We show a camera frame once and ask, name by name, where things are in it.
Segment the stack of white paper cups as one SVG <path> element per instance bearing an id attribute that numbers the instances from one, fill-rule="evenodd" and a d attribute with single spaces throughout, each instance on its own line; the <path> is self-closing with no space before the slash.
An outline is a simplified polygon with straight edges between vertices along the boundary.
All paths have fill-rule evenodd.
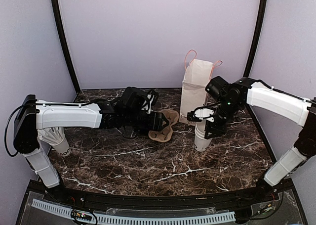
<path id="1" fill-rule="evenodd" d="M 198 122 L 195 126 L 195 150 L 204 152 L 211 144 L 212 139 L 205 139 L 205 125 L 206 121 Z"/>

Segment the brown cardboard cup carrier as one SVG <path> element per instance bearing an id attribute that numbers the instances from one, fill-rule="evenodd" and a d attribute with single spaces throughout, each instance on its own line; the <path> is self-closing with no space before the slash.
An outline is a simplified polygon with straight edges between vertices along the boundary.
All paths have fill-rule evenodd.
<path id="1" fill-rule="evenodd" d="M 170 110 L 170 109 L 163 109 L 160 112 L 166 117 L 169 124 L 167 126 L 166 123 L 163 123 L 164 128 L 159 132 L 149 131 L 148 137 L 154 141 L 167 142 L 172 137 L 172 134 L 173 134 L 172 127 L 178 122 L 179 113 L 175 110 Z"/>

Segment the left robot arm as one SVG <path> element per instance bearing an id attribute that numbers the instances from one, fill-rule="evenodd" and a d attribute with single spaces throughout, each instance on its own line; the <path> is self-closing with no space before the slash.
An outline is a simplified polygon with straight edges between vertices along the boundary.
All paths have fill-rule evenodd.
<path id="1" fill-rule="evenodd" d="M 39 130 L 52 128 L 113 129 L 131 127 L 148 133 L 161 131 L 169 121 L 161 112 L 151 109 L 157 98 L 133 96 L 129 100 L 95 99 L 88 103 L 57 103 L 37 100 L 28 95 L 23 104 L 10 115 L 14 117 L 13 147 L 22 154 L 40 177 L 50 195 L 59 203 L 66 203 L 70 193 L 62 186 L 62 179 L 43 151 Z"/>

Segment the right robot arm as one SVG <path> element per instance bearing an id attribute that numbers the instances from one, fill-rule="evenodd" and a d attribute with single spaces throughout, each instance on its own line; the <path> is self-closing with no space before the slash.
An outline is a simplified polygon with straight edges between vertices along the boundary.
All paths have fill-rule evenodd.
<path id="1" fill-rule="evenodd" d="M 227 123 L 244 106 L 287 119 L 301 128 L 293 145 L 269 168 L 263 183 L 252 191 L 256 202 L 263 202 L 271 194 L 271 187 L 302 166 L 316 154 L 316 101 L 275 89 L 261 80 L 244 77 L 228 83 L 217 76 L 205 87 L 218 103 L 207 115 L 205 138 L 221 137 Z"/>

